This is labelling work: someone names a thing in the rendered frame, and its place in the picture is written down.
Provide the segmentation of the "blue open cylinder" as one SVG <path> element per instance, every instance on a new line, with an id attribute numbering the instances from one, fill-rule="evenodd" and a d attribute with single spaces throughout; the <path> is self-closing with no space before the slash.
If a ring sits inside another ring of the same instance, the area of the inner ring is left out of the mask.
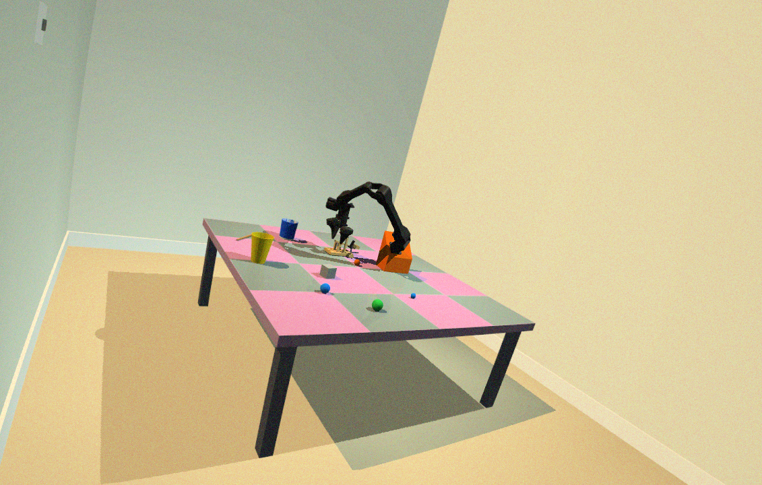
<path id="1" fill-rule="evenodd" d="M 298 222 L 292 219 L 282 219 L 279 237 L 284 240 L 294 240 Z"/>

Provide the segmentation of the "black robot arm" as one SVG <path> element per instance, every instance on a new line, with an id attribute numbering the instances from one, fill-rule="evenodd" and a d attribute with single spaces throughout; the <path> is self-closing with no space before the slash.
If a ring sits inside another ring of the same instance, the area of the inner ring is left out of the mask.
<path id="1" fill-rule="evenodd" d="M 371 189 L 378 190 L 374 192 Z M 373 199 L 378 201 L 379 205 L 383 205 L 394 229 L 394 232 L 392 233 L 394 241 L 389 243 L 391 253 L 402 254 L 402 251 L 405 251 L 406 246 L 408 246 L 411 241 L 410 232 L 402 224 L 400 217 L 394 208 L 392 202 L 392 191 L 389 188 L 389 185 L 372 183 L 371 181 L 368 181 L 367 183 L 359 185 L 359 187 L 353 190 L 342 191 L 340 195 L 338 195 L 335 199 L 333 197 L 328 197 L 325 206 L 327 209 L 331 209 L 332 211 L 338 211 L 338 213 L 343 215 L 349 215 L 350 207 L 355 207 L 352 203 L 349 203 L 349 201 L 354 199 L 354 197 L 362 195 L 363 193 L 368 193 Z M 329 226 L 340 225 L 341 218 L 328 218 L 326 219 L 326 222 Z"/>

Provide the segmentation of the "yellow cup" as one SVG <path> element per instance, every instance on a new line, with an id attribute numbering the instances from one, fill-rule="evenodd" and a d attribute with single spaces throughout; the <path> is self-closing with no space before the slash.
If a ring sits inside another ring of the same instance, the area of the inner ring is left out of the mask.
<path id="1" fill-rule="evenodd" d="M 263 232 L 252 233 L 251 261 L 256 264 L 264 264 L 272 245 L 272 234 Z"/>

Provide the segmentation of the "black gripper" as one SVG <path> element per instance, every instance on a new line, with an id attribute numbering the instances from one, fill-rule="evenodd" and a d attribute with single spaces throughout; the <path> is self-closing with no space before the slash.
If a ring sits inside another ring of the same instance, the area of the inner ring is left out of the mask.
<path id="1" fill-rule="evenodd" d="M 349 219 L 349 215 L 343 215 L 341 213 L 338 213 L 338 214 L 336 213 L 336 217 L 337 218 L 341 218 L 341 224 L 340 225 L 332 225 L 332 226 L 330 226 L 330 228 L 331 228 L 331 238 L 334 239 L 336 234 L 337 234 L 337 232 L 338 232 L 338 230 L 340 230 L 340 234 L 341 234 L 341 236 L 340 236 L 340 245 L 341 245 L 344 242 L 344 240 L 346 240 L 350 236 L 350 234 L 353 233 L 353 229 L 351 229 L 350 227 L 346 227 L 346 226 L 348 226 L 346 223 L 347 223 L 347 219 Z"/>

